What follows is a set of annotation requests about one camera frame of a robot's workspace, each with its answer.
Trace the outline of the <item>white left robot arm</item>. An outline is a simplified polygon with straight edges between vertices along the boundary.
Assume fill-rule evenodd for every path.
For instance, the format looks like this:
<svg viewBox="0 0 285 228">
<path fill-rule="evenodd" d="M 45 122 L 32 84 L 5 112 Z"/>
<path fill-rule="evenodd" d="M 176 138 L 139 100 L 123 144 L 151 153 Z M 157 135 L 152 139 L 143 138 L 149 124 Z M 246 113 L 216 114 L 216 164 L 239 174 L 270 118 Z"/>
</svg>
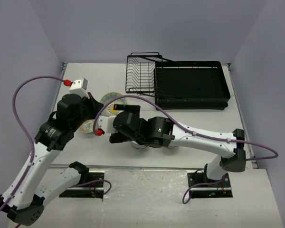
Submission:
<svg viewBox="0 0 285 228">
<path fill-rule="evenodd" d="M 86 121 L 92 120 L 103 107 L 90 93 L 81 97 L 67 94 L 57 104 L 47 122 L 41 125 L 25 165 L 10 185 L 0 195 L 0 212 L 20 225 L 35 223 L 44 208 L 55 197 L 73 186 L 83 187 L 89 182 L 89 169 L 75 161 L 51 183 L 41 185 L 53 160 L 66 144 L 74 138 L 76 130 Z"/>
</svg>

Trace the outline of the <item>white bowl front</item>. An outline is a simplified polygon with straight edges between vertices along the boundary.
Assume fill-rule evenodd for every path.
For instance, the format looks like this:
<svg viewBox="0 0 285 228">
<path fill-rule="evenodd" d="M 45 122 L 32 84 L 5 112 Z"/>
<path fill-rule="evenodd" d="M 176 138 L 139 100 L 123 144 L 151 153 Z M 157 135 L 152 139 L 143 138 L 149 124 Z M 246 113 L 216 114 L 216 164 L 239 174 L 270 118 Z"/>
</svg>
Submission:
<svg viewBox="0 0 285 228">
<path fill-rule="evenodd" d="M 145 146 L 145 145 L 139 145 L 138 143 L 136 143 L 136 142 L 130 142 L 130 145 L 133 147 L 133 148 L 135 148 L 135 149 L 137 149 L 137 150 L 145 150 L 146 148 L 147 148 L 147 146 Z"/>
</svg>

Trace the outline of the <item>white green floral bowl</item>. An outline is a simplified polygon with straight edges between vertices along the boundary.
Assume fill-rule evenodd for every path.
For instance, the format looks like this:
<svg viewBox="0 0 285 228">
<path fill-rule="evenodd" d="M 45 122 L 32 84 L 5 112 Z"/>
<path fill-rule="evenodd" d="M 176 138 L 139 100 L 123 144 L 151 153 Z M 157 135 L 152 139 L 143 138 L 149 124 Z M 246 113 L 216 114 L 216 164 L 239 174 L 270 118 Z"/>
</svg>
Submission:
<svg viewBox="0 0 285 228">
<path fill-rule="evenodd" d="M 80 127 L 79 130 L 83 133 L 92 133 L 93 132 L 94 120 L 86 120 Z"/>
</svg>

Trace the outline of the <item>beige floral bowl front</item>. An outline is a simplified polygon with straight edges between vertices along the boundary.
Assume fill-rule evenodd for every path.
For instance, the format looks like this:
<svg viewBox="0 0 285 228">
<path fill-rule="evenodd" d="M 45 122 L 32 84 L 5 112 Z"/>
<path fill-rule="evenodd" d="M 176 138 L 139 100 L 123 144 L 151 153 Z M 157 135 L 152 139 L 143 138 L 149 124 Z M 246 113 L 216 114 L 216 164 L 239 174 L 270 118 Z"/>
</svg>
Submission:
<svg viewBox="0 0 285 228">
<path fill-rule="evenodd" d="M 167 147 L 167 149 L 170 149 L 170 150 L 174 150 L 174 149 L 177 149 L 178 148 L 178 146 L 169 146 L 169 147 Z"/>
</svg>

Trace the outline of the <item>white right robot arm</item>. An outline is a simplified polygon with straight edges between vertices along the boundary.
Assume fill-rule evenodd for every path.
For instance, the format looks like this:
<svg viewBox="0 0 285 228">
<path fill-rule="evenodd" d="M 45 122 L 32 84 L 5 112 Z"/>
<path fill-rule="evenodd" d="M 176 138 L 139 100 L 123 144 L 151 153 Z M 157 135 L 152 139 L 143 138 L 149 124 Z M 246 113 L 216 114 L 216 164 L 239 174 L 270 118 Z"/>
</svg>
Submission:
<svg viewBox="0 0 285 228">
<path fill-rule="evenodd" d="M 246 152 L 245 133 L 235 129 L 231 133 L 218 133 L 197 129 L 170 118 L 140 117 L 138 105 L 114 105 L 119 111 L 116 116 L 99 116 L 95 119 L 95 134 L 109 134 L 110 143 L 133 142 L 138 148 L 186 147 L 216 155 L 205 165 L 203 183 L 212 187 L 227 172 L 244 172 Z"/>
</svg>

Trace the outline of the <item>yellow patterned bowl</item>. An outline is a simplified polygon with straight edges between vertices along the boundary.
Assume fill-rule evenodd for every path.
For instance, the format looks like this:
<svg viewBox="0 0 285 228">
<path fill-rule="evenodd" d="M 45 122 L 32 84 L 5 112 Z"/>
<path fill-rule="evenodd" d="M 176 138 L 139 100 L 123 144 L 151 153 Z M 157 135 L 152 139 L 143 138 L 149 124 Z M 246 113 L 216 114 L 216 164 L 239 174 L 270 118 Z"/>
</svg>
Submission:
<svg viewBox="0 0 285 228">
<path fill-rule="evenodd" d="M 102 103 L 103 105 L 105 104 L 109 104 L 101 113 L 102 116 L 116 116 L 118 115 L 121 111 L 120 110 L 114 110 L 114 105 L 118 104 L 118 105 L 127 105 L 128 102 L 126 100 L 126 98 L 121 98 L 118 100 L 113 101 L 115 98 L 122 96 L 122 94 L 117 93 L 117 92 L 110 92 L 105 94 L 101 99 L 100 99 L 100 103 Z"/>
</svg>

